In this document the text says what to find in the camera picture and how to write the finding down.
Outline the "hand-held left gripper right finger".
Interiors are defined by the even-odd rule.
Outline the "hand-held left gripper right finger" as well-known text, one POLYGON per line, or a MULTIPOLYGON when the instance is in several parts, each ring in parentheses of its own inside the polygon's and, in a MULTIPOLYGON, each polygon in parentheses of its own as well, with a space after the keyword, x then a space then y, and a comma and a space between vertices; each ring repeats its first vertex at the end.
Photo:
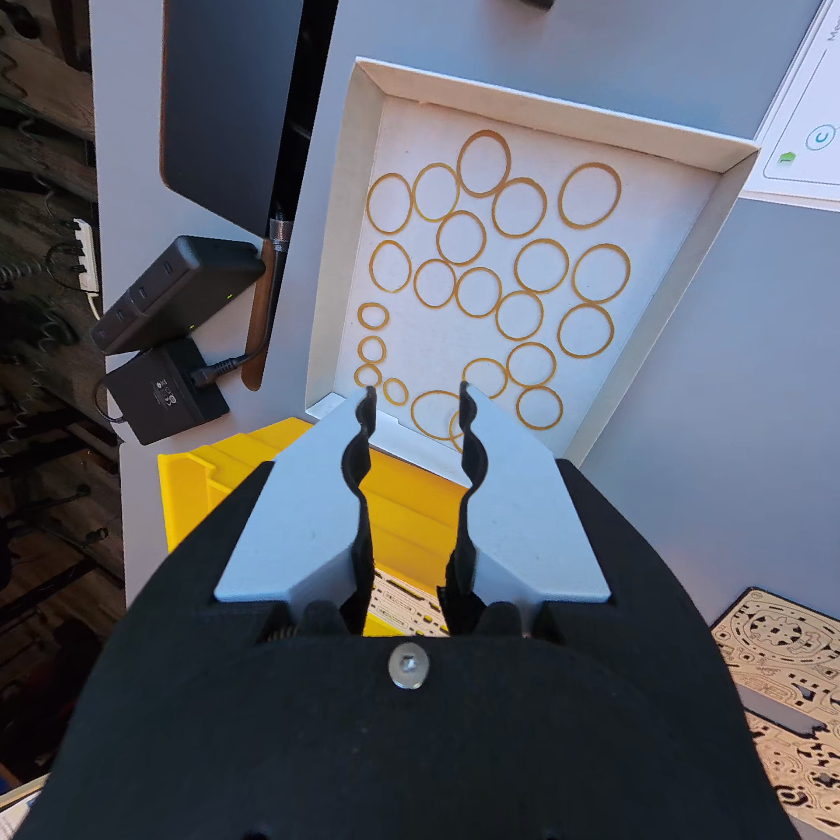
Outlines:
POLYGON ((611 597, 553 454, 475 385, 459 387, 461 465, 470 481, 438 600, 449 632, 472 632, 492 603, 524 632, 546 602, 611 597))

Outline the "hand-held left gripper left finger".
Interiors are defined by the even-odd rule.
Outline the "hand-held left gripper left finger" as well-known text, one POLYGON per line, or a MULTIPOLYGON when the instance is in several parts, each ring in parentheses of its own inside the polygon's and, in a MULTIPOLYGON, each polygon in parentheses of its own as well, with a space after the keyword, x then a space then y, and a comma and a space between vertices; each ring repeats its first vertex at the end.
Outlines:
POLYGON ((218 601, 369 602, 374 563, 361 482, 375 410, 375 388, 366 386, 273 458, 216 585, 218 601))

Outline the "group of tan rubber bands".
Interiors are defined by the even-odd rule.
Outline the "group of tan rubber bands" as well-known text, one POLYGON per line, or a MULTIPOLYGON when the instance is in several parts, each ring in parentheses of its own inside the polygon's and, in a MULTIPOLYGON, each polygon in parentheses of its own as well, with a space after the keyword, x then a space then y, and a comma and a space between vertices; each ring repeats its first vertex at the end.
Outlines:
POLYGON ((458 453, 463 380, 543 440, 567 434, 635 309, 624 168, 552 149, 522 161, 492 128, 455 147, 376 166, 333 388, 375 386, 458 453))

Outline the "white cardboard tray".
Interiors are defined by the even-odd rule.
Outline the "white cardboard tray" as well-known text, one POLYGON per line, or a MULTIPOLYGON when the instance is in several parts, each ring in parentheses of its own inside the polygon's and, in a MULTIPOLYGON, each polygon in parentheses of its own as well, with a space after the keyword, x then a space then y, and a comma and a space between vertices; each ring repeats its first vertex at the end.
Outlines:
MULTIPOLYGON (((570 160, 583 153, 624 168, 617 233, 631 238, 634 290, 628 330, 618 352, 567 434, 543 440, 556 458, 580 466, 622 401, 676 305, 739 198, 760 154, 749 140, 592 108, 475 80, 439 75, 359 57, 344 103, 318 275, 305 407, 323 417, 361 388, 334 390, 348 326, 364 207, 378 164, 419 162, 423 153, 450 154, 484 128, 509 133, 522 161, 548 149, 570 160)), ((383 410, 377 391, 372 444, 440 476, 465 483, 460 456, 434 444, 383 410)))

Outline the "dark grey desk panel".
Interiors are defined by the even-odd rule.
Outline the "dark grey desk panel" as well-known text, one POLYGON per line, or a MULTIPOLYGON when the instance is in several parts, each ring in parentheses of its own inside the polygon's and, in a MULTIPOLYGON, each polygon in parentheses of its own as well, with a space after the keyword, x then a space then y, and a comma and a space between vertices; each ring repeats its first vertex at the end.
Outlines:
POLYGON ((164 2, 161 178, 261 237, 302 1, 164 2))

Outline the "yellow plastic bin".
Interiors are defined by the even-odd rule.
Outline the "yellow plastic bin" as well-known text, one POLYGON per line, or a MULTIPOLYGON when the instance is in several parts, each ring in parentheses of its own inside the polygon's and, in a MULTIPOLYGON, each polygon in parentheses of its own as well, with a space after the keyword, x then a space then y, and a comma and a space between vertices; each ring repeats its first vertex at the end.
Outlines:
MULTIPOLYGON (((248 434, 158 457, 167 549, 173 551, 250 473, 310 428, 289 418, 248 434)), ((398 458, 371 451, 364 478, 376 570, 435 595, 445 584, 466 489, 398 458)))

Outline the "laser-cut plywood sheet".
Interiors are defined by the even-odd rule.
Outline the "laser-cut plywood sheet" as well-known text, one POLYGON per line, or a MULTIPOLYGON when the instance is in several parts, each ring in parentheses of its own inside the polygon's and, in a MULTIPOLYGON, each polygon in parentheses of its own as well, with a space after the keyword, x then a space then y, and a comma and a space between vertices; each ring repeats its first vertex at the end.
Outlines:
POLYGON ((711 634, 797 832, 839 838, 838 620, 751 588, 711 634))
POLYGON ((382 569, 374 572, 363 635, 449 637, 449 631, 435 595, 382 569))

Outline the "black power adapter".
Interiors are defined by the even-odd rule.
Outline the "black power adapter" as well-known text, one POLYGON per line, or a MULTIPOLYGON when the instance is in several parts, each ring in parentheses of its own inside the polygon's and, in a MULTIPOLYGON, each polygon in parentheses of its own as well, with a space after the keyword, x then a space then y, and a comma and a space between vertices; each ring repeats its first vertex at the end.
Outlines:
POLYGON ((229 413, 217 385, 194 386, 190 374, 203 366, 193 339, 185 337, 134 356, 103 384, 140 444, 152 445, 229 413))

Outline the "black usb hub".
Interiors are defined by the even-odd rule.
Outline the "black usb hub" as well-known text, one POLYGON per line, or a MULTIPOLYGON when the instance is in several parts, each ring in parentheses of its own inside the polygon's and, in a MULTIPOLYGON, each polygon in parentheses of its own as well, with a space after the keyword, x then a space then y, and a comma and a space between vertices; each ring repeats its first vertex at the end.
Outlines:
POLYGON ((250 243, 181 235, 103 313, 91 340, 112 355, 181 339, 265 271, 250 243))

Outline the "white power strip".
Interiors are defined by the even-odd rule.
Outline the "white power strip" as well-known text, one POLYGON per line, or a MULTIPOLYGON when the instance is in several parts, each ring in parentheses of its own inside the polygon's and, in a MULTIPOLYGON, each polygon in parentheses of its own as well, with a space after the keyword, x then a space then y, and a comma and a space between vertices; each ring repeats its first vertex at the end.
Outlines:
POLYGON ((88 304, 96 320, 101 318, 98 300, 101 296, 101 284, 98 273, 98 260, 92 227, 81 218, 72 220, 74 235, 80 249, 78 266, 79 287, 86 294, 88 304))

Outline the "illustrated instruction booklet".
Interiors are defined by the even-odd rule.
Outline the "illustrated instruction booklet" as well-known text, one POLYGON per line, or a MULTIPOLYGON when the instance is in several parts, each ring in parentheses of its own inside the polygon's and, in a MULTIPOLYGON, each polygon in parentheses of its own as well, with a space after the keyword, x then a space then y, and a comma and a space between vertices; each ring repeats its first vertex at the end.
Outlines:
POLYGON ((838 1, 820 6, 754 141, 742 198, 838 212, 838 1))

